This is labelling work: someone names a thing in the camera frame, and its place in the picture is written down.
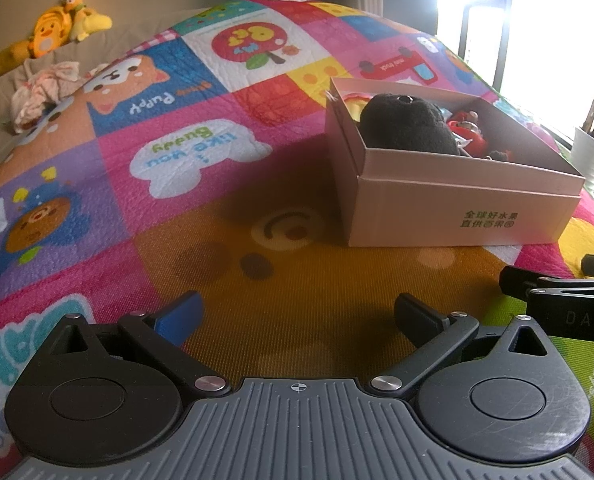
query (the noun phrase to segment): pink box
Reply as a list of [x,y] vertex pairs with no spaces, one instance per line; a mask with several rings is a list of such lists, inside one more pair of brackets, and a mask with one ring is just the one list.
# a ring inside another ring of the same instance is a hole
[[[513,162],[367,148],[346,94],[390,92],[474,110],[490,150]],[[332,78],[326,133],[346,239],[357,247],[556,242],[584,178],[533,133],[472,95],[403,83]]]

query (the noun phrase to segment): ribbed plastic surface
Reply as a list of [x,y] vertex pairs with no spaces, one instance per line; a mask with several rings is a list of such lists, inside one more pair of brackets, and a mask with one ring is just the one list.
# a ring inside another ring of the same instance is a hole
[[454,455],[430,439],[403,402],[353,380],[246,379],[200,400],[151,451],[99,468],[27,458],[11,480],[575,480],[594,478],[571,458],[503,468]]

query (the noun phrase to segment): metal pin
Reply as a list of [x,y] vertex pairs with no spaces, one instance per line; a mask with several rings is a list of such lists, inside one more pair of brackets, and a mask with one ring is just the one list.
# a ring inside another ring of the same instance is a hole
[[205,375],[194,382],[194,387],[202,392],[218,392],[226,387],[226,380],[216,375]]
[[379,375],[370,381],[370,385],[382,392],[394,392],[403,386],[401,379],[392,375]]

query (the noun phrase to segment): window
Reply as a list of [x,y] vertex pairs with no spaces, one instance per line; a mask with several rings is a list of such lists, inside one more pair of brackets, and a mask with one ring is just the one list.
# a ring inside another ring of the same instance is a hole
[[[438,0],[437,37],[457,52],[464,6]],[[465,61],[492,84],[502,8],[472,7]],[[538,122],[572,139],[594,97],[594,0],[512,0],[500,93]]]

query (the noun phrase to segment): apple print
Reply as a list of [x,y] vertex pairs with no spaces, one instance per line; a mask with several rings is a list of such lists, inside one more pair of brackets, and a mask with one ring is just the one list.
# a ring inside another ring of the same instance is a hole
[[286,62],[273,50],[281,50],[288,56],[297,54],[299,49],[286,45],[287,41],[288,35],[281,27],[272,23],[250,22],[222,30],[212,40],[212,49],[223,59],[245,63],[248,70],[253,70],[269,60],[276,64]]

